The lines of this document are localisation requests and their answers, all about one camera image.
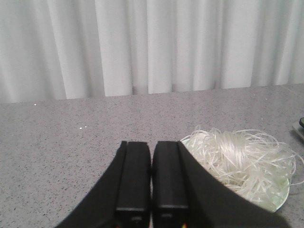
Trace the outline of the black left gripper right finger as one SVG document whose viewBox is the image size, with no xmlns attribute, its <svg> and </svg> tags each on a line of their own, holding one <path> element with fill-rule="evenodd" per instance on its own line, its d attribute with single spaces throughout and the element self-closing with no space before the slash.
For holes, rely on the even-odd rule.
<svg viewBox="0 0 304 228">
<path fill-rule="evenodd" d="M 155 228 L 287 228 L 286 220 L 237 195 L 181 142 L 159 141 L 152 161 Z"/>
</svg>

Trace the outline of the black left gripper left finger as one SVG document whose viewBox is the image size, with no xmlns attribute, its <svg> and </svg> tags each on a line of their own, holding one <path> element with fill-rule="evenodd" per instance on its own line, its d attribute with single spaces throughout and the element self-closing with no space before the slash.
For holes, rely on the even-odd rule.
<svg viewBox="0 0 304 228">
<path fill-rule="evenodd" d="M 121 142 L 109 167 L 57 227 L 147 228 L 151 156 L 145 142 Z"/>
</svg>

